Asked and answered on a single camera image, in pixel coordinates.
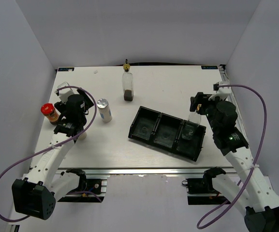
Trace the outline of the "clear glass oil bottle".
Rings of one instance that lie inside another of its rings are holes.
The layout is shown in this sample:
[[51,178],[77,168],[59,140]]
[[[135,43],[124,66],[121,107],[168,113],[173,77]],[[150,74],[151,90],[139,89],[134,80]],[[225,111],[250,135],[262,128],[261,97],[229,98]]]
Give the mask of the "clear glass oil bottle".
[[198,104],[195,107],[195,110],[190,112],[188,120],[185,122],[181,133],[182,139],[191,140],[196,134],[196,131],[199,128],[202,120],[202,116],[199,113],[200,108],[201,104]]

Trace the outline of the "red lid sauce jar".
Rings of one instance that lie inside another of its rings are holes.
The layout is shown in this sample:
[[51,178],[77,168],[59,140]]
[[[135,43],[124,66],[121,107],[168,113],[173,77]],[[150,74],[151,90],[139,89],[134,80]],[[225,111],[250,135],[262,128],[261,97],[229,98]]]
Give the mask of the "red lid sauce jar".
[[52,125],[57,125],[59,114],[51,103],[46,103],[41,107],[41,113],[49,120]]

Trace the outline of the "white shaker with silver lid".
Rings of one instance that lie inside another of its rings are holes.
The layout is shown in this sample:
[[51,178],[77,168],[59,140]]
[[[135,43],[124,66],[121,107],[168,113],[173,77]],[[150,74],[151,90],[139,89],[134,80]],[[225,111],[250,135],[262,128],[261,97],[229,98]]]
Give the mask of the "white shaker with silver lid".
[[84,140],[87,137],[87,133],[83,130],[78,134],[78,140]]

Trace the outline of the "white shaker with blue label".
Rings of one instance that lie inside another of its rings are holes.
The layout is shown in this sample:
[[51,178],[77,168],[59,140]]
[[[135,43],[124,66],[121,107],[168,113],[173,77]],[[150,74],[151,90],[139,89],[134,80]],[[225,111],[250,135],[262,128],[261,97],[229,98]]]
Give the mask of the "white shaker with blue label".
[[112,114],[107,99],[99,99],[97,101],[97,108],[103,122],[110,122],[112,120]]

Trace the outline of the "glass bottle with dark sauce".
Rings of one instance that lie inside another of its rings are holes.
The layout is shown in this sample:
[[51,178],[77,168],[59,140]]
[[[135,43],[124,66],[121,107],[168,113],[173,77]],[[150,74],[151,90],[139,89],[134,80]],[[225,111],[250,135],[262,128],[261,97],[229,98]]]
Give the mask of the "glass bottle with dark sauce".
[[130,72],[130,64],[125,60],[123,64],[124,73],[122,75],[123,97],[125,101],[133,101],[133,74]]

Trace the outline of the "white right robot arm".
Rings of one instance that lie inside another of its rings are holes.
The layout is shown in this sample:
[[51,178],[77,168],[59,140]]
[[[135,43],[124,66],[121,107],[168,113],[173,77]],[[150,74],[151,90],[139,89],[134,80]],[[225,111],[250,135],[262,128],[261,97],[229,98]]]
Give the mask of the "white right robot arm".
[[227,101],[228,94],[204,94],[191,97],[190,111],[205,115],[213,140],[239,176],[242,187],[233,182],[219,167],[209,169],[203,177],[203,188],[220,192],[243,216],[250,232],[279,232],[279,196],[266,181],[249,144],[235,126],[236,106]]

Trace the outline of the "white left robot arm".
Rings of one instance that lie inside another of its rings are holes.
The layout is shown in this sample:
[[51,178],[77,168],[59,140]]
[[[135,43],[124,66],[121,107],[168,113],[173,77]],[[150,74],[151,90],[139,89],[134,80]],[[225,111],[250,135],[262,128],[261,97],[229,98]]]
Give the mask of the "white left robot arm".
[[61,198],[71,191],[81,193],[86,189],[87,181],[82,170],[69,169],[59,179],[54,176],[67,153],[89,127],[86,116],[94,103],[81,88],[76,94],[69,95],[66,102],[58,102],[61,115],[49,150],[42,153],[36,166],[25,177],[12,184],[16,212],[47,220]]

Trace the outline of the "black three-compartment tray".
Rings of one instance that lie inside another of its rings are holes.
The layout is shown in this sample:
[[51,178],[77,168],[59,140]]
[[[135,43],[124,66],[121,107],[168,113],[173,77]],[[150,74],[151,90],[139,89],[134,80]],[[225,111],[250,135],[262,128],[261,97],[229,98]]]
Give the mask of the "black three-compartment tray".
[[194,128],[186,120],[140,106],[128,138],[197,161],[205,133],[205,126]]

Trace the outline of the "blue label sticker right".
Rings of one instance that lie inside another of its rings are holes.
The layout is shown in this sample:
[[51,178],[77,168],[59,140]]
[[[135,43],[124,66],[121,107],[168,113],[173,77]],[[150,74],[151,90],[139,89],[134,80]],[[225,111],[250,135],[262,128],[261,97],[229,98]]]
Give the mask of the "blue label sticker right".
[[202,70],[218,70],[218,66],[215,65],[202,65]]

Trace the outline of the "blue label sticker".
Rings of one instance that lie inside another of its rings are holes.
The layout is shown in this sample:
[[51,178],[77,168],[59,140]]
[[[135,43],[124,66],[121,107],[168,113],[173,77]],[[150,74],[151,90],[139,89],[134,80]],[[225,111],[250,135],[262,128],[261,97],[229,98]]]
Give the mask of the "blue label sticker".
[[60,67],[58,68],[58,72],[73,72],[74,67]]
[[218,70],[218,66],[215,65],[202,65],[202,70]]

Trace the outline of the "blue label sticker left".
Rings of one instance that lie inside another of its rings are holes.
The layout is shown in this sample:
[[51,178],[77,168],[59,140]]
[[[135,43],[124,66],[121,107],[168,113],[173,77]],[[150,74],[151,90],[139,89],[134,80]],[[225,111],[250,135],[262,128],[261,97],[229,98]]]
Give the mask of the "blue label sticker left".
[[73,72],[74,67],[60,67],[58,68],[58,72]]

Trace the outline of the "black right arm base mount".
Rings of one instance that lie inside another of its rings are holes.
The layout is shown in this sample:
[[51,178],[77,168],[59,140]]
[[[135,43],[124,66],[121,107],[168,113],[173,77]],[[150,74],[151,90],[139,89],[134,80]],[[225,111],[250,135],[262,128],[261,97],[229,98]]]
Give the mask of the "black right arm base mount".
[[201,178],[187,178],[181,182],[187,189],[188,205],[221,205],[230,202],[212,187],[212,179],[226,174],[221,167],[206,170]]

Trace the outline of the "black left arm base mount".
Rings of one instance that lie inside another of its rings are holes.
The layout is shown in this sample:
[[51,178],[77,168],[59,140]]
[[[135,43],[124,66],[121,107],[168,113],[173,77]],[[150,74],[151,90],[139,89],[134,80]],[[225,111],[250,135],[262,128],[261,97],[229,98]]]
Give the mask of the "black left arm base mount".
[[51,185],[57,202],[63,203],[101,203],[106,186],[107,180],[91,177],[81,169],[61,172]]

